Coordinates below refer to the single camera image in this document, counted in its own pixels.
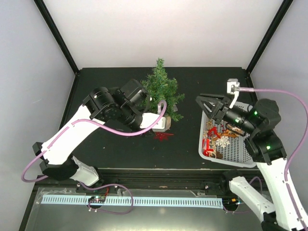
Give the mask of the white perforated plastic basket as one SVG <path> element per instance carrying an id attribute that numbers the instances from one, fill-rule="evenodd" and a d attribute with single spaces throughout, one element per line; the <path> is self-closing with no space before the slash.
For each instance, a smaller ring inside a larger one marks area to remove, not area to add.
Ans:
<path id="1" fill-rule="evenodd" d="M 236 138 L 229 137 L 231 143 L 225 148 L 216 146 L 217 152 L 223 154 L 223 159 L 205 157 L 202 154 L 202 138 L 206 122 L 208 122 L 208 118 L 205 115 L 205 113 L 202 112 L 199 144 L 198 144 L 198 152 L 201 158 L 209 160 L 211 162 L 234 167 L 254 168 L 256 166 L 256 163 L 253 161 L 252 157 L 249 155 L 248 151 L 245 148 L 244 140 L 249 136 L 248 134 L 245 134 L 243 137 L 242 136 Z M 211 120 L 211 122 L 215 127 L 217 127 L 217 131 L 219 134 L 223 133 L 224 130 L 226 129 L 227 123 L 225 121 L 222 121 L 220 124 L 216 124 L 214 120 Z"/>

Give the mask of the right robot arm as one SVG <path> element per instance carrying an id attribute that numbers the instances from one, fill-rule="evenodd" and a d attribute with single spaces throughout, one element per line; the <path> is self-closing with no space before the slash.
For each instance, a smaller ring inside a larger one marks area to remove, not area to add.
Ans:
<path id="1" fill-rule="evenodd" d="M 217 123 L 225 121 L 248 135 L 245 148 L 261 172 L 272 200 L 264 198 L 238 170 L 223 173 L 220 191 L 239 196 L 258 217 L 264 231 L 306 231 L 308 215 L 288 175 L 289 158 L 273 130 L 281 121 L 277 103 L 261 99 L 247 112 L 223 95 L 201 94 L 196 102 L 207 118 Z"/>

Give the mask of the small green christmas tree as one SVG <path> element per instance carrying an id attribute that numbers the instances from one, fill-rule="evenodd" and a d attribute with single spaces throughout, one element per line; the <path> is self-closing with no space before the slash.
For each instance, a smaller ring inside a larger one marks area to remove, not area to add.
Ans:
<path id="1" fill-rule="evenodd" d="M 146 79 L 141 80 L 141 84 L 148 91 L 152 100 L 150 101 L 147 112 L 157 113 L 157 106 L 161 100 L 167 102 L 167 109 L 164 116 L 170 117 L 178 122 L 183 118 L 181 114 L 175 111 L 174 107 L 185 98 L 185 94 L 178 93 L 178 82 L 175 78 L 169 78 L 164 67 L 164 59 L 158 58 L 152 73 L 148 74 Z"/>

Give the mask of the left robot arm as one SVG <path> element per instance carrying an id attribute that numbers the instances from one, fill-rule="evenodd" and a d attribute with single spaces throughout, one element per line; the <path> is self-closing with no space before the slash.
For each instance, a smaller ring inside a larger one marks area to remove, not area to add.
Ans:
<path id="1" fill-rule="evenodd" d="M 51 139 L 36 142 L 33 150 L 41 158 L 43 175 L 54 180 L 73 179 L 85 184 L 92 192 L 103 188 L 98 169 L 78 160 L 73 151 L 100 125 L 115 120 L 132 132 L 141 130 L 142 103 L 149 104 L 150 95 L 140 82 L 130 80 L 122 87 L 94 89 L 82 102 L 73 117 Z"/>

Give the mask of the red star ornament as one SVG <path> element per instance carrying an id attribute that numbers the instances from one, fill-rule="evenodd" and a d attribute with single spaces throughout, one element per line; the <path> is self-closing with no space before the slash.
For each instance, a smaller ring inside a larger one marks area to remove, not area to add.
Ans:
<path id="1" fill-rule="evenodd" d="M 166 132 L 156 132 L 154 139 L 159 141 L 168 140 L 169 137 L 172 137 L 174 134 L 166 133 Z"/>

